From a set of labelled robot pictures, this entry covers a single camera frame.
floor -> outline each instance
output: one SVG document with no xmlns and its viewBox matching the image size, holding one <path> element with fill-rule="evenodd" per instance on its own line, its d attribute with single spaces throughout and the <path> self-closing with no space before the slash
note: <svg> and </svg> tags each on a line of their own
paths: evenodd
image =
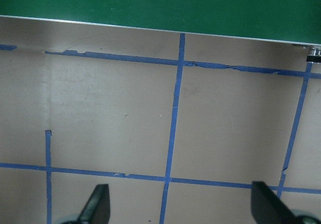
<svg viewBox="0 0 321 224">
<path fill-rule="evenodd" d="M 10 18 L 0 29 L 3 223 L 74 218 L 99 183 L 110 224 L 255 223 L 253 180 L 321 218 L 308 47 Z"/>
</svg>

blue painter's tape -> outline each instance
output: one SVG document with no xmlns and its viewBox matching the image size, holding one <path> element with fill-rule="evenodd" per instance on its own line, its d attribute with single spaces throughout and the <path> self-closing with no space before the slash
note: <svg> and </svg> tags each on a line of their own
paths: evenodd
<svg viewBox="0 0 321 224">
<path fill-rule="evenodd" d="M 321 74 L 320 73 L 311 73 L 310 78 L 321 79 Z"/>
<path fill-rule="evenodd" d="M 165 177 L 151 176 L 151 175 L 125 175 L 124 178 L 135 179 L 135 180 L 165 181 Z"/>
<path fill-rule="evenodd" d="M 168 188 L 169 188 L 170 181 L 171 181 L 171 169 L 172 169 L 172 161 L 173 161 L 173 153 L 174 153 L 176 124 L 177 124 L 179 99 L 180 99 L 181 83 L 182 83 L 182 76 L 183 76 L 184 54 L 185 54 L 185 34 L 181 33 L 180 45 L 179 45 L 179 62 L 177 65 L 176 83 L 175 83 L 175 89 L 174 89 L 174 100 L 173 100 L 169 150 L 168 150 L 168 154 L 167 154 L 166 171 L 165 171 L 165 184 L 164 184 L 164 189 L 163 189 L 162 205 L 160 208 L 159 224 L 164 224 L 164 221 L 165 221 Z"/>
<path fill-rule="evenodd" d="M 46 171 L 46 168 L 45 168 L 44 166 L 10 164 L 10 163 L 0 163 L 0 168 L 11 168 L 11 169 L 41 170 L 41 171 Z"/>
<path fill-rule="evenodd" d="M 137 180 L 152 180 L 152 181 L 164 181 L 165 177 L 151 176 L 151 175 L 126 175 L 124 173 L 106 172 L 106 171 L 95 171 L 95 170 L 80 170 L 80 169 L 68 169 L 68 168 L 51 168 L 52 172 L 80 174 L 80 175 L 96 175 L 96 176 L 107 176 L 116 178 L 126 179 L 137 179 Z"/>
<path fill-rule="evenodd" d="M 188 67 L 204 67 L 204 68 L 212 68 L 212 69 L 234 69 L 242 72 L 266 73 L 266 74 L 297 76 L 297 77 L 304 77 L 305 75 L 305 72 L 302 72 L 302 71 L 284 70 L 284 69 L 276 69 L 276 68 L 264 68 L 264 67 L 231 66 L 231 65 L 224 65 L 220 63 L 209 63 L 209 62 L 184 61 L 184 65 Z"/>
<path fill-rule="evenodd" d="M 52 222 L 52 187 L 51 187 L 51 130 L 45 131 L 46 137 L 46 174 L 47 174 L 47 224 Z"/>
<path fill-rule="evenodd" d="M 321 194 L 321 190 L 305 189 L 305 188 L 293 188 L 293 187 L 283 187 L 282 191 L 295 192 L 295 193 L 307 193 L 307 194 Z"/>
<path fill-rule="evenodd" d="M 299 101 L 297 103 L 297 108 L 296 108 L 294 121 L 293 121 L 293 125 L 292 125 L 292 130 L 291 130 L 291 134 L 290 134 L 290 140 L 289 140 L 289 144 L 287 146 L 285 159 L 284 159 L 284 163 L 283 163 L 283 169 L 282 169 L 281 178 L 280 178 L 280 183 L 279 183 L 278 190 L 277 190 L 277 196 L 279 198 L 281 198 L 282 189 L 283 189 L 283 186 L 285 183 L 285 178 L 286 178 L 285 172 L 288 169 L 288 166 L 290 163 L 290 158 L 291 158 L 293 145 L 294 145 L 294 141 L 295 141 L 295 136 L 296 136 L 297 128 L 298 128 L 301 113 L 302 113 L 304 98 L 305 98 L 305 94 L 306 94 L 307 84 L 308 84 L 308 81 L 310 78 L 311 69 L 312 69 L 312 64 L 308 62 L 306 64 L 305 75 L 303 78 L 303 84 L 301 87 Z"/>
<path fill-rule="evenodd" d="M 174 66 L 176 66 L 178 63 L 177 60 L 171 60 L 171 59 L 115 55 L 115 54 L 99 53 L 99 52 L 78 53 L 77 51 L 74 51 L 74 50 L 66 50 L 64 52 L 47 52 L 46 51 L 45 53 L 46 54 L 53 54 L 53 55 L 89 57 L 89 58 L 99 58 L 99 59 L 128 61 L 128 62 L 144 62 L 144 63 L 165 64 L 165 65 L 174 65 Z"/>
<path fill-rule="evenodd" d="M 14 46 L 14 45 L 2 45 L 2 44 L 0 44 L 0 50 L 12 51 L 12 50 L 14 50 L 16 48 L 17 48 L 17 46 Z"/>
<path fill-rule="evenodd" d="M 172 182 L 185 183 L 185 184 L 195 184 L 195 185 L 213 185 L 213 186 L 235 187 L 235 188 L 245 188 L 245 189 L 252 188 L 251 184 L 210 181 L 210 180 L 193 180 L 193 179 L 172 178 Z"/>
</svg>

silver trim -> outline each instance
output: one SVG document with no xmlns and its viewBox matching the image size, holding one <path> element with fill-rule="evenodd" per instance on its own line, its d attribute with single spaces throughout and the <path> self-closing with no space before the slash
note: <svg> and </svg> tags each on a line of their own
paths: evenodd
<svg viewBox="0 0 321 224">
<path fill-rule="evenodd" d="M 250 37 L 234 37 L 234 36 L 224 36 L 224 35 L 215 35 L 215 34 L 203 34 L 203 33 L 194 33 L 194 32 L 179 32 L 179 31 L 150 29 L 150 28 L 140 28 L 140 27 L 126 27 L 126 26 L 118 26 L 118 25 L 110 25 L 110 24 L 100 24 L 100 23 L 91 23 L 91 22 L 77 22 L 77 21 L 69 21 L 69 20 L 55 20 L 55 19 L 46 19 L 46 18 L 15 17 L 15 16 L 5 16 L 5 15 L 0 15 L 0 17 L 18 18 L 18 19 L 28 19 L 28 20 L 39 20 L 39 21 L 49 21 L 49 22 L 76 23 L 76 24 L 86 24 L 86 25 L 95 25 L 95 26 L 120 27 L 120 28 L 152 30 L 152 31 L 161 31 L 161 32 L 187 33 L 187 34 L 202 35 L 202 36 L 227 37 L 227 38 L 254 40 L 254 41 L 278 42 L 278 43 L 288 43 L 288 44 L 296 44 L 296 45 L 304 45 L 304 46 L 317 46 L 317 47 L 320 46 L 320 47 L 321 47 L 321 44 L 317 44 L 317 43 L 291 42 L 291 41 L 280 41 L 280 40 L 271 40 L 271 39 L 250 38 Z"/>
</svg>

metal bracket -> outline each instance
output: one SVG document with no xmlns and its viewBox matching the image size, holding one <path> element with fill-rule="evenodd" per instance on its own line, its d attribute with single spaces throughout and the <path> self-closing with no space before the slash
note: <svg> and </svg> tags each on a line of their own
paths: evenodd
<svg viewBox="0 0 321 224">
<path fill-rule="evenodd" d="M 306 61 L 311 63 L 321 63 L 321 47 L 310 48 Z"/>
</svg>

